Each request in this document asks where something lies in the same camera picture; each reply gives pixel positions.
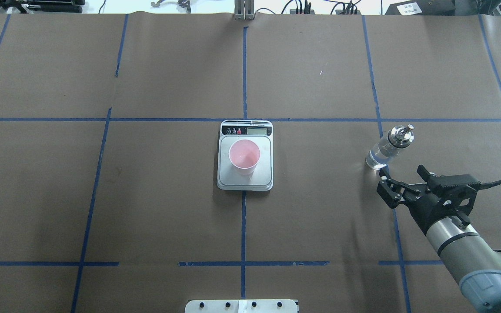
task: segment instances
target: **white label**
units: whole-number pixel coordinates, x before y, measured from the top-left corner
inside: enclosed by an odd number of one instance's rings
[[[396,7],[397,10],[401,13],[401,15],[413,15],[422,13],[421,8],[419,8],[419,4],[416,2],[402,4],[401,6]]]

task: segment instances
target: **pink cup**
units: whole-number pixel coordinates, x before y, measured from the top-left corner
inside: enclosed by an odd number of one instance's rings
[[[241,175],[251,175],[260,159],[260,148],[254,141],[241,139],[229,148],[229,160]]]

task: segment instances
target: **metal bottle cap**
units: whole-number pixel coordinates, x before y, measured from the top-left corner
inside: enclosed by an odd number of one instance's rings
[[[403,125],[396,126],[388,133],[388,140],[396,148],[407,148],[415,139],[413,129],[415,127],[411,124],[407,125],[407,127]]]

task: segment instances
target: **metal clamp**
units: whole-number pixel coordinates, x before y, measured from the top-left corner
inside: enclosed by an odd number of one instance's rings
[[[235,0],[236,20],[254,20],[254,0]]]

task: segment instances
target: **scale platform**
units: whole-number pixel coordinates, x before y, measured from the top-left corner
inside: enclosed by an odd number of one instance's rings
[[[254,172],[239,174],[229,160],[229,148],[235,141],[251,140],[260,149]],[[221,123],[217,149],[217,187],[221,190],[267,191],[274,185],[272,124],[268,121],[232,121]]]

